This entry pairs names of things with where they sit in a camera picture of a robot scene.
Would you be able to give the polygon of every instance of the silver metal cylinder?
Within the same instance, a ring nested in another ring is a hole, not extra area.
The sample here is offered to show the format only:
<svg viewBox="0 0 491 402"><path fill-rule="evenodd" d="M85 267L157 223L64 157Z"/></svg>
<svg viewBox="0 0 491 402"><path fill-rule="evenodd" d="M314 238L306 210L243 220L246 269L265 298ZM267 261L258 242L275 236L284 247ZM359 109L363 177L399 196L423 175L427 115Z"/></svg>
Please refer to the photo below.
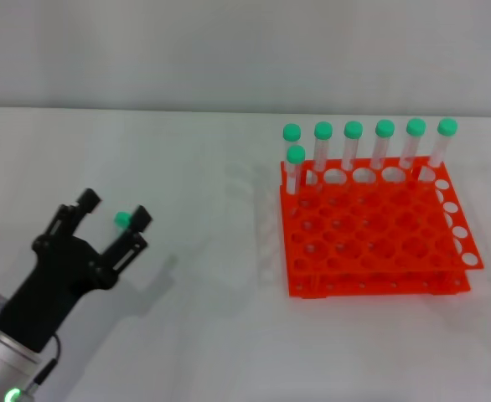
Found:
<svg viewBox="0 0 491 402"><path fill-rule="evenodd" d="M20 343L0 331L0 402L13 389L23 389L39 368L41 360Z"/></svg>

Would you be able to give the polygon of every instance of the green object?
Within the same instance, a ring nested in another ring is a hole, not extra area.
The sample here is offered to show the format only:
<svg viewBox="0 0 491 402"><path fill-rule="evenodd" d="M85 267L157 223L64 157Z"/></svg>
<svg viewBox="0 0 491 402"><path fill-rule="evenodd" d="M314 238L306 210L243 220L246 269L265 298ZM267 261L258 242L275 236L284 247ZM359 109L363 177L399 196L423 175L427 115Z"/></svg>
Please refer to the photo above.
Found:
<svg viewBox="0 0 491 402"><path fill-rule="evenodd" d="M389 138L395 133L395 123L391 120L380 120L376 124L376 134L381 138Z"/></svg>
<svg viewBox="0 0 491 402"><path fill-rule="evenodd" d="M442 119L439 121L439 126L437 126L437 132L445 137L452 137L456 134L457 131L457 123L454 119L449 117Z"/></svg>
<svg viewBox="0 0 491 402"><path fill-rule="evenodd" d="M296 142L302 136L302 129L297 124L290 123L282 129L282 137L285 141Z"/></svg>
<svg viewBox="0 0 491 402"><path fill-rule="evenodd" d="M412 137L422 137L426 131L426 122L418 118L411 119L407 122L406 131Z"/></svg>
<svg viewBox="0 0 491 402"><path fill-rule="evenodd" d="M19 396L20 396L20 389L13 388L5 394L4 401L5 402L15 402Z"/></svg>
<svg viewBox="0 0 491 402"><path fill-rule="evenodd" d="M363 125L358 121L349 121L344 126L344 135L351 140L359 140L363 135Z"/></svg>
<svg viewBox="0 0 491 402"><path fill-rule="evenodd" d="M292 145L287 151L287 160L292 165L298 165L305 160L305 149L299 145Z"/></svg>
<svg viewBox="0 0 491 402"><path fill-rule="evenodd" d="M130 225L131 215L128 212L117 212L113 221L121 229L126 229Z"/></svg>
<svg viewBox="0 0 491 402"><path fill-rule="evenodd" d="M320 121L314 127L314 136L318 140L328 140L333 135L333 127L326 121Z"/></svg>

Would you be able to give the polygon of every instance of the black cable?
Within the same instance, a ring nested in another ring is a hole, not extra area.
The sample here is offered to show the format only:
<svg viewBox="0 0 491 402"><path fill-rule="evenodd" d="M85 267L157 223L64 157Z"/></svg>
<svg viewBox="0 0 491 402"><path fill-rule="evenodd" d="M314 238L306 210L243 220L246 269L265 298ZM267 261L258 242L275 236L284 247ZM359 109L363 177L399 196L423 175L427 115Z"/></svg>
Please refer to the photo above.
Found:
<svg viewBox="0 0 491 402"><path fill-rule="evenodd" d="M62 351L62 346L61 346L61 339L59 339L58 334L55 333L52 335L52 338L55 339L55 345L56 345L56 351L55 351L55 359L59 363L59 358L61 358L61 351Z"/></svg>
<svg viewBox="0 0 491 402"><path fill-rule="evenodd" d="M55 369L55 366L58 365L59 363L59 358L61 358L61 340L58 337L58 334L55 333L52 335L52 338L55 339L55 344L56 344L56 351L55 351L55 358L50 360L44 368L39 371L39 373L35 376L34 378L34 383L37 385L42 385L43 382L48 378L50 373Z"/></svg>

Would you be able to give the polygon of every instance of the white tabletop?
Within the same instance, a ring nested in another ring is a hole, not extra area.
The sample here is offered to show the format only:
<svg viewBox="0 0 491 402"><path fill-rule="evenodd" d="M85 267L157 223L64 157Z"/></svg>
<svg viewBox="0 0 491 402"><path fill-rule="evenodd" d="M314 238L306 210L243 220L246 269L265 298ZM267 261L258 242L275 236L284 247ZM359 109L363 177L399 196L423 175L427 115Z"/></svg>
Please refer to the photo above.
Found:
<svg viewBox="0 0 491 402"><path fill-rule="evenodd" d="M407 117L391 117L401 151ZM459 296L287 296L277 217L282 127L305 116L0 109L0 292L31 271L58 204L103 199L79 230L100 249L113 216L143 204L150 248L70 314L38 400L491 402L491 118L459 118L447 167L486 265ZM426 118L429 153L438 118ZM44 356L52 353L46 349Z"/></svg>

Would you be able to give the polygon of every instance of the green led light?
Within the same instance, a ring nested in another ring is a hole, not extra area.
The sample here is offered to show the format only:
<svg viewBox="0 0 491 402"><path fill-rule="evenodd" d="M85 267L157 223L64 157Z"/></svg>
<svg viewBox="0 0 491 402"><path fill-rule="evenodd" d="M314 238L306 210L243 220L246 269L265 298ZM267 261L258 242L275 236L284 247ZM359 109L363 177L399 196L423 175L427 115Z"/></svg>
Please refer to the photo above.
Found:
<svg viewBox="0 0 491 402"><path fill-rule="evenodd" d="M20 395L20 389L13 388L5 394L5 402L15 402Z"/></svg>

